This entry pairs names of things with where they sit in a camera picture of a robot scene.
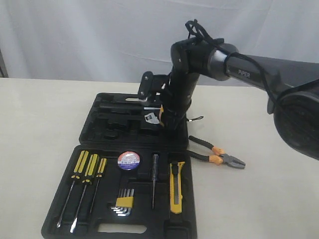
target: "screwdriver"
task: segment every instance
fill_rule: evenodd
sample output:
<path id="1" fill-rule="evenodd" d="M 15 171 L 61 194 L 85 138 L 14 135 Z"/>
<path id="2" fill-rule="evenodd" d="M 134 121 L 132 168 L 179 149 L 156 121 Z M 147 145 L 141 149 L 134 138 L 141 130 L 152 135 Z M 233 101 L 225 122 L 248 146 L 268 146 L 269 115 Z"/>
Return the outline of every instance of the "screwdriver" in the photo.
<path id="1" fill-rule="evenodd" d="M 153 169 L 152 169 L 152 182 L 153 182 L 153 197 L 152 197 L 152 209 L 154 209 L 154 199 L 155 199 L 155 185 L 158 180 L 158 160 L 159 155 L 153 154 Z"/>
<path id="2" fill-rule="evenodd" d="M 82 204 L 82 201 L 83 201 L 83 198 L 85 195 L 85 191 L 86 191 L 87 186 L 92 184 L 92 180 L 94 178 L 94 174 L 95 174 L 95 171 L 96 171 L 96 168 L 98 165 L 98 161 L 99 161 L 99 156 L 97 154 L 92 154 L 90 157 L 89 164 L 86 168 L 83 181 L 82 181 L 82 183 L 84 184 L 84 189 L 82 191 L 82 196 L 81 196 L 78 208 L 77 208 L 76 213 L 75 213 L 74 221 L 73 221 L 72 226 L 71 226 L 71 230 L 70 230 L 71 233 L 74 232 L 74 229 L 76 227 L 76 223 L 78 221 L 78 216 L 79 216 L 81 204 Z"/>
<path id="3" fill-rule="evenodd" d="M 90 214 L 92 213 L 92 210 L 93 210 L 95 196 L 96 196 L 96 193 L 98 191 L 100 180 L 101 180 L 101 178 L 103 177 L 103 175 L 105 173 L 106 163 L 107 163 L 107 159 L 106 158 L 102 158 L 101 161 L 100 161 L 100 165 L 99 165 L 98 171 L 97 171 L 97 173 L 95 175 L 95 177 L 98 179 L 98 182 L 97 182 L 96 187 L 95 187 L 95 192 L 94 192 L 94 196 L 93 196 L 93 200 L 92 200 L 92 204 L 91 204 L 91 208 L 90 208 Z"/>
<path id="4" fill-rule="evenodd" d="M 74 186 L 76 181 L 80 180 L 80 176 L 82 174 L 82 171 L 83 171 L 83 168 L 85 166 L 85 163 L 86 163 L 86 160 L 87 160 L 88 156 L 89 156 L 89 152 L 88 151 L 85 151 L 85 150 L 81 151 L 79 159 L 78 159 L 78 161 L 77 161 L 77 163 L 76 163 L 76 165 L 74 167 L 73 174 L 71 176 L 71 178 L 73 179 L 73 182 L 72 182 L 71 188 L 69 190 L 69 194 L 68 194 L 68 196 L 67 196 L 67 198 L 65 200 L 62 212 L 61 212 L 60 217 L 59 217 L 59 221 L 56 224 L 56 228 L 59 228 L 61 226 L 63 214 L 64 214 L 64 211 L 66 209 L 66 205 L 68 204 L 68 201 L 69 201 L 73 186 Z"/>

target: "yellow utility knife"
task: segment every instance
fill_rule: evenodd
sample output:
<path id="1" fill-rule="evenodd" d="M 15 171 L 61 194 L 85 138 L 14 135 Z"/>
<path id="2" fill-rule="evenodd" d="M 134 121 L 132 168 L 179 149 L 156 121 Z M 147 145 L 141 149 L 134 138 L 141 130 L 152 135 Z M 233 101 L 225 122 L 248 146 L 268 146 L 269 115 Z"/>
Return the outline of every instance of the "yellow utility knife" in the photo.
<path id="1" fill-rule="evenodd" d="M 184 164 L 185 162 L 173 162 L 169 165 L 170 211 L 174 214 L 180 214 L 182 211 L 180 172 Z"/>

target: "pliers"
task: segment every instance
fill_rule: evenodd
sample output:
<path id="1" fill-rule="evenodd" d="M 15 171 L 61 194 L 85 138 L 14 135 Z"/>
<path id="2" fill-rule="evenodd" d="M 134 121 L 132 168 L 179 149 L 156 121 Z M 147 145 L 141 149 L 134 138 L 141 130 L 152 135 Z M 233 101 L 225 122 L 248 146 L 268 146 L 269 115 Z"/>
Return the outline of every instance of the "pliers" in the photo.
<path id="1" fill-rule="evenodd" d="M 226 154 L 222 148 L 218 148 L 207 141 L 196 138 L 194 136 L 190 136 L 188 137 L 188 139 L 195 143 L 203 145 L 206 148 L 209 148 L 215 154 L 211 156 L 205 156 L 205 155 L 201 155 L 188 150 L 187 152 L 190 157 L 197 158 L 202 161 L 215 163 L 217 165 L 227 164 L 229 167 L 238 168 L 238 169 L 244 169 L 246 166 L 246 164 L 243 161 L 239 160 L 238 158 L 234 156 Z"/>

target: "tool case lid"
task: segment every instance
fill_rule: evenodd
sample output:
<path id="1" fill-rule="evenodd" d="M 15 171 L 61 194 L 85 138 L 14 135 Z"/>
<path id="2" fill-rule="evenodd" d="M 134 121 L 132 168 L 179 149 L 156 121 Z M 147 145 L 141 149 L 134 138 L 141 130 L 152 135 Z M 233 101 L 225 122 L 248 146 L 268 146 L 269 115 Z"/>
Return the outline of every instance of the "tool case lid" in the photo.
<path id="1" fill-rule="evenodd" d="M 151 108 L 160 108 L 159 96 Z M 185 149 L 188 145 L 186 117 L 173 134 L 160 124 L 146 121 L 145 116 L 159 110 L 145 110 L 135 94 L 99 93 L 84 123 L 79 141 L 82 145 L 121 145 L 150 148 L 154 145 Z"/>

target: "roll of electrical tape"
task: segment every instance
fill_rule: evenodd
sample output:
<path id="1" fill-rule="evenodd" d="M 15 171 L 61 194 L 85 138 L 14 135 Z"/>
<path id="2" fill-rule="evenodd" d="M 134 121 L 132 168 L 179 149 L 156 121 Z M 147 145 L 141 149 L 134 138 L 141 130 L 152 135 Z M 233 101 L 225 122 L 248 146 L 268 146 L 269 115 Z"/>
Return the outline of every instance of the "roll of electrical tape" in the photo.
<path id="1" fill-rule="evenodd" d="M 140 156 L 131 151 L 124 152 L 118 158 L 118 166 L 124 170 L 132 170 L 140 164 Z"/>

